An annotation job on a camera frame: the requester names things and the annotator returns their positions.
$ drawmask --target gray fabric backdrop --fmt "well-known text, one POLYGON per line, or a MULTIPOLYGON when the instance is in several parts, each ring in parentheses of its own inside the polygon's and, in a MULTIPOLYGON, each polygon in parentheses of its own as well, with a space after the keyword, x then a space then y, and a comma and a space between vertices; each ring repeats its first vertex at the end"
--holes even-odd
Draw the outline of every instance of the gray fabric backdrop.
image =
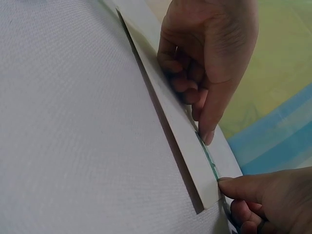
POLYGON ((2 234, 216 234, 195 214, 121 25, 95 0, 0 2, 2 234))

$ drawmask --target textured white surface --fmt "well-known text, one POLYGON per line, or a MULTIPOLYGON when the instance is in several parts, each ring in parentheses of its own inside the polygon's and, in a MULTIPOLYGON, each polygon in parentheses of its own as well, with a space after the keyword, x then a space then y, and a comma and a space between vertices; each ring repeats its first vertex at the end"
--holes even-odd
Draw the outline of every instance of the textured white surface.
POLYGON ((227 233, 196 215, 127 38, 95 0, 0 3, 2 234, 227 233))

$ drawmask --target green tape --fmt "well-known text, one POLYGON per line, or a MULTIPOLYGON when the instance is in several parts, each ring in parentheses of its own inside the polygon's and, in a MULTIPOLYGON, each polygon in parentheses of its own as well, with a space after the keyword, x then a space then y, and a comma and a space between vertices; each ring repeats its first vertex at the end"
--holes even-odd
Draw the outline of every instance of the green tape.
POLYGON ((202 149, 203 149, 203 152, 205 153, 206 158, 207 158, 207 160, 208 160, 208 162, 209 162, 209 164, 210 164, 210 167, 211 167, 211 169, 212 169, 212 171, 213 171, 213 173, 214 173, 215 179, 216 179, 216 180, 219 180, 219 179, 220 179, 220 175, 219 175, 218 169, 217 169, 217 167, 216 167, 214 161, 212 160, 212 158, 210 157, 210 155, 209 155, 209 153, 208 153, 206 144, 203 142, 203 140, 202 140, 201 137, 199 136, 198 132, 195 132, 195 133, 196 133, 196 136, 197 136, 197 138, 198 138, 198 140, 199 140, 199 142, 200 142, 200 144, 201 144, 201 147, 202 147, 202 149))

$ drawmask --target yellow surface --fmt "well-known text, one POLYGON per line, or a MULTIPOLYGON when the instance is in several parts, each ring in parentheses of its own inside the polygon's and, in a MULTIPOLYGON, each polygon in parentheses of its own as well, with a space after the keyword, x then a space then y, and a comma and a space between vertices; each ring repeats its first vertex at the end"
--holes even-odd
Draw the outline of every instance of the yellow surface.
MULTIPOLYGON (((170 0, 146 0, 161 21, 170 0)), ((312 82, 312 3, 259 1, 260 32, 250 66, 220 127, 247 128, 312 82)))

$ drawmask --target hand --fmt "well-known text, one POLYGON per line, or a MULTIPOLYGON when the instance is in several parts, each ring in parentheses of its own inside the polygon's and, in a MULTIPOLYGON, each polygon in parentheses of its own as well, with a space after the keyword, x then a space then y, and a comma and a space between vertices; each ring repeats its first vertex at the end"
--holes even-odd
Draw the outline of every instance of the hand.
POLYGON ((311 234, 312 167, 221 179, 242 234, 311 234))
POLYGON ((254 51, 256 0, 173 0, 164 18, 158 61, 199 121, 209 145, 254 51))

